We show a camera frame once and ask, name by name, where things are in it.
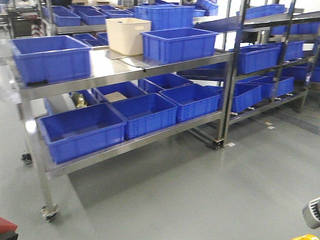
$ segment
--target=shelf leg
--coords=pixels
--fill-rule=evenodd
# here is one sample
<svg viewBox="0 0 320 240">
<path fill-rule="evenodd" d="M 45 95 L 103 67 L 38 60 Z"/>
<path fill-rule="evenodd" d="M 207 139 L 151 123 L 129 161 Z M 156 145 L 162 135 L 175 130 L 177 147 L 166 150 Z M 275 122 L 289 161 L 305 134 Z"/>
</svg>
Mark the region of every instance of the shelf leg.
<svg viewBox="0 0 320 240">
<path fill-rule="evenodd" d="M 26 130 L 27 141 L 30 146 L 30 153 L 35 162 L 35 166 L 36 166 L 36 170 L 40 180 L 42 194 L 45 202 L 45 206 L 42 208 L 42 216 L 46 220 L 52 220 L 52 218 L 57 214 L 59 210 L 58 210 L 58 207 L 53 203 L 49 182 L 46 177 L 46 166 L 43 161 L 41 145 L 39 144 L 37 123 L 33 116 L 30 101 L 24 100 L 23 96 L 21 96 L 21 98 L 22 98 L 22 103 L 20 107 L 21 107 L 24 127 Z"/>
</svg>

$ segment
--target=wheel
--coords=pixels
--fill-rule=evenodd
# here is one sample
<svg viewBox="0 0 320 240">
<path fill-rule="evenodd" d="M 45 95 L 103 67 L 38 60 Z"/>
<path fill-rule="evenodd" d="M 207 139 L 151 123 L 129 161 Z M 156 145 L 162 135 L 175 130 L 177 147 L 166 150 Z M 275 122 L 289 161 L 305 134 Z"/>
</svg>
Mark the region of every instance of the wheel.
<svg viewBox="0 0 320 240">
<path fill-rule="evenodd" d="M 32 157 L 30 153 L 25 153 L 21 156 L 21 160 L 24 162 L 24 164 L 31 164 L 32 161 Z"/>
</svg>

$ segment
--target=beige plastic crate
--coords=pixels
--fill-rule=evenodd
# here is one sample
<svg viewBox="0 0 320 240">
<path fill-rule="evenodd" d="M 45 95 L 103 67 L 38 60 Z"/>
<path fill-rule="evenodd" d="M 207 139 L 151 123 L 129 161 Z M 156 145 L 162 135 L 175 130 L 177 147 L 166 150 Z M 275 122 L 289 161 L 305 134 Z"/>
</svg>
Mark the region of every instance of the beige plastic crate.
<svg viewBox="0 0 320 240">
<path fill-rule="evenodd" d="M 143 54 L 140 33 L 151 30 L 151 21 L 133 17 L 106 19 L 109 48 L 126 56 Z"/>
</svg>

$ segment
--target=metal frame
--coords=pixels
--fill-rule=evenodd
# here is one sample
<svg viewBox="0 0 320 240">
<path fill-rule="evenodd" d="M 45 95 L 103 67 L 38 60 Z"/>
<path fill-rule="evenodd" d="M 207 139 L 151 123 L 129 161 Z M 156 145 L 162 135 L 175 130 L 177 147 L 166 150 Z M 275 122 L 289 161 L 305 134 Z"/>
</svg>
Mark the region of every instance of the metal frame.
<svg viewBox="0 0 320 240">
<path fill-rule="evenodd" d="M 44 197 L 45 206 L 42 208 L 42 216 L 47 220 L 51 220 L 59 211 L 52 198 L 48 182 L 50 179 L 71 173 L 122 153 L 153 143 L 160 139 L 213 121 L 218 121 L 219 123 L 216 138 L 211 139 L 211 145 L 216 149 L 223 147 L 223 127 L 225 125 L 227 95 L 224 97 L 222 110 L 176 124 L 174 126 L 132 139 L 130 141 L 125 141 L 72 161 L 58 165 L 54 164 L 49 156 L 46 146 L 44 146 L 43 141 L 40 139 L 37 121 L 32 114 L 31 100 L 142 79 L 160 74 L 182 71 L 209 64 L 230 62 L 233 59 L 232 52 L 225 52 L 222 50 L 217 50 L 216 53 L 210 57 L 165 65 L 161 65 L 158 62 L 145 60 L 142 55 L 132 57 L 123 56 L 108 49 L 107 47 L 105 49 L 93 49 L 90 54 L 92 67 L 91 77 L 87 79 L 66 81 L 42 86 L 24 86 L 24 84 L 20 82 L 20 76 L 18 71 L 15 69 L 15 65 L 13 65 L 13 61 L 7 62 L 7 64 L 12 64 L 7 69 L 15 74 L 14 79 L 11 79 L 10 81 L 11 87 L 14 91 L 19 92 L 21 97 L 21 104 L 19 105 L 21 113 L 20 115 L 26 129 L 30 153 L 33 161 L 36 164 L 42 194 Z M 230 72 L 230 69 L 226 69 L 225 71 L 225 92 L 228 92 L 229 90 L 229 82 L 231 77 Z"/>
</svg>

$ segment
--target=crate handle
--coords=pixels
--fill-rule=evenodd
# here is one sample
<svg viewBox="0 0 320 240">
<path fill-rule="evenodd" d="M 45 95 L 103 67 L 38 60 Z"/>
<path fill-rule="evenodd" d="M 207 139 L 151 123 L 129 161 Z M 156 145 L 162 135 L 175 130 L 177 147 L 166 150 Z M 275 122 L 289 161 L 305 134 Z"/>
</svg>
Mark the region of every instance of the crate handle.
<svg viewBox="0 0 320 240">
<path fill-rule="evenodd" d="M 143 29 L 145 29 L 144 26 L 135 26 L 135 27 L 134 27 L 134 30 L 137 30 L 137 31 L 143 30 Z"/>
</svg>

